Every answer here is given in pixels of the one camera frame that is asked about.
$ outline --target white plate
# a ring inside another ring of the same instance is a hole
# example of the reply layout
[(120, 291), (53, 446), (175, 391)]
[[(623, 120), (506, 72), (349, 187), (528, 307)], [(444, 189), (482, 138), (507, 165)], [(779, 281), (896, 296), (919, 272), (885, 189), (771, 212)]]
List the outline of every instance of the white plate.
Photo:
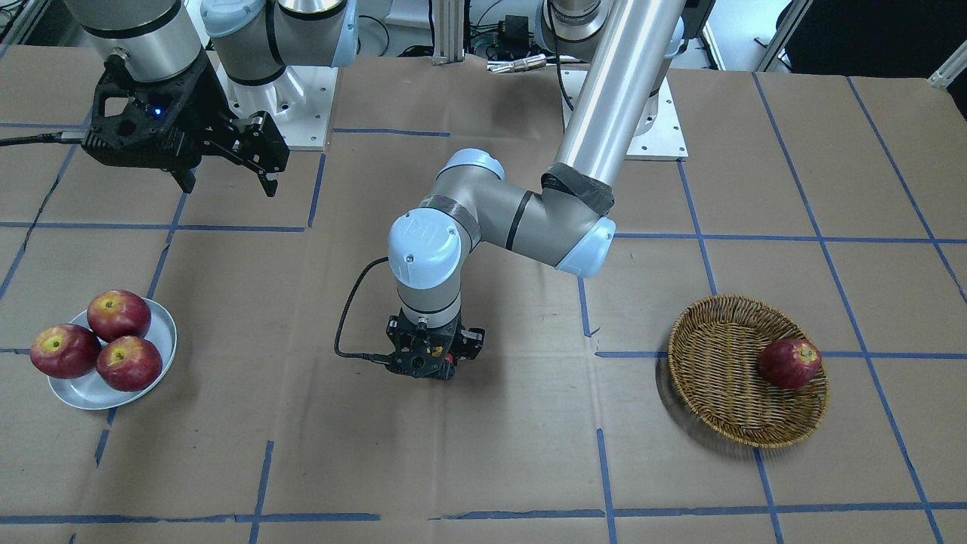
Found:
[[(154, 389), (155, 385), (164, 378), (168, 369), (171, 368), (171, 361), (175, 358), (175, 347), (178, 345), (178, 330), (175, 328), (175, 321), (171, 314), (161, 304), (154, 300), (144, 299), (151, 309), (151, 327), (144, 339), (151, 342), (158, 348), (161, 354), (161, 375), (155, 379), (151, 385), (140, 391), (118, 391), (101, 378), (98, 371), (91, 371), (90, 374), (74, 379), (47, 378), (50, 388), (54, 395), (66, 404), (80, 409), (108, 409), (116, 408), (121, 405), (133, 402), (148, 391)], [(87, 312), (81, 312), (77, 317), (71, 319), (71, 323), (82, 327), (89, 327), (87, 324)]]

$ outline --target basket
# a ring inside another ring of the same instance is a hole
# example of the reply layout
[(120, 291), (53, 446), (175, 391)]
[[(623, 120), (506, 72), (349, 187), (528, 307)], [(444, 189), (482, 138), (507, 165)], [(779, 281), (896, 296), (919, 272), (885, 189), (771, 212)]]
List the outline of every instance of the basket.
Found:
[(759, 355), (780, 338), (806, 339), (782, 312), (738, 295), (695, 302), (676, 319), (668, 342), (675, 389), (709, 427), (739, 443), (778, 448), (811, 435), (826, 416), (829, 383), (820, 368), (799, 389), (759, 376)]

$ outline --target gray robot arm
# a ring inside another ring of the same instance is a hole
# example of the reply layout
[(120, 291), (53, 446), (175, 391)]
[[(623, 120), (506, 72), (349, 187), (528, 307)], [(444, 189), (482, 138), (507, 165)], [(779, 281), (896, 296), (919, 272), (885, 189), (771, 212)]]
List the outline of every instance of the gray robot arm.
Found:
[[(572, 20), (596, 24), (570, 2)], [(387, 333), (387, 368), (414, 378), (450, 379), (484, 339), (460, 319), (460, 269), (481, 241), (581, 277), (601, 269), (615, 231), (606, 216), (648, 90), (667, 69), (666, 50), (685, 0), (615, 0), (556, 163), (534, 194), (506, 181), (479, 150), (457, 152), (430, 195), (394, 223), (390, 265), (402, 307)]]

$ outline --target blue joint cap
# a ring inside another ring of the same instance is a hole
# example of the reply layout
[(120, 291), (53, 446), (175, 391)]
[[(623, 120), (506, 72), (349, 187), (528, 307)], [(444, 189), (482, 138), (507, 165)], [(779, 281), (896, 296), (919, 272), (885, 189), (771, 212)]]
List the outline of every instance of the blue joint cap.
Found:
[(614, 222), (606, 217), (598, 219), (554, 268), (581, 278), (594, 277), (604, 265), (604, 258), (614, 240), (615, 227)]
[(675, 32), (671, 33), (671, 42), (668, 42), (668, 49), (665, 51), (665, 58), (672, 58), (678, 55), (678, 50), (682, 48), (682, 39), (685, 36), (685, 20), (678, 17), (675, 23)]
[(201, 20), (212, 38), (222, 38), (249, 24), (265, 8), (265, 0), (202, 0)]
[(390, 268), (402, 284), (429, 289), (443, 284), (460, 264), (463, 241), (454, 218), (417, 208), (390, 228)]
[(504, 175), (504, 167), (501, 166), (499, 161), (491, 157), (486, 151), (474, 149), (473, 147), (461, 149), (454, 153), (454, 155), (450, 157), (450, 160), (447, 161), (447, 165), (444, 166), (440, 170), (440, 173), (436, 175), (439, 177), (444, 170), (454, 166), (482, 166), (497, 174), (497, 177), (499, 177), (501, 180), (506, 179)]
[(345, 0), (345, 2), (342, 30), (339, 32), (336, 51), (333, 53), (334, 68), (349, 66), (356, 60), (356, 39), (359, 37), (359, 25), (356, 21), (356, 0)]

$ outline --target cable connector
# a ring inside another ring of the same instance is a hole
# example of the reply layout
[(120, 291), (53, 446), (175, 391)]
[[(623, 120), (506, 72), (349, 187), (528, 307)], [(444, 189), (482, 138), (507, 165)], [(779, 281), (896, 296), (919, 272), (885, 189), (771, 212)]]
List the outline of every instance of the cable connector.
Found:
[(528, 72), (547, 66), (547, 56), (543, 53), (488, 66), (487, 69), (495, 74), (514, 74), (517, 72)]

